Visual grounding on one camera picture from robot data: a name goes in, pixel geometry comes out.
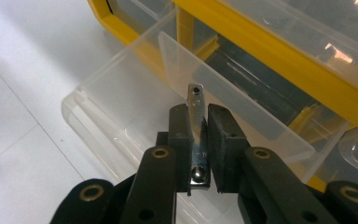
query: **white floor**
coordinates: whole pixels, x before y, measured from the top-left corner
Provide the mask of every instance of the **white floor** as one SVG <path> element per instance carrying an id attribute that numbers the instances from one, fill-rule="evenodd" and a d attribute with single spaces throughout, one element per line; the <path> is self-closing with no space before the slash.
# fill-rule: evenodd
<path id="1" fill-rule="evenodd" d="M 0 0 L 0 223 L 48 223 L 77 183 L 109 179 L 61 100 L 123 48 L 86 0 Z"/>

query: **white surface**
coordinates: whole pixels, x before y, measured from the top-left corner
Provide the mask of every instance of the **white surface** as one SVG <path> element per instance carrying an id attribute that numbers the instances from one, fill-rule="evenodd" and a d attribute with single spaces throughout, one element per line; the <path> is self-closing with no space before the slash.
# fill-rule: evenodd
<path id="1" fill-rule="evenodd" d="M 46 223 L 75 184 L 108 177 L 61 100 L 121 49 L 87 1 L 0 0 L 0 223 Z"/>

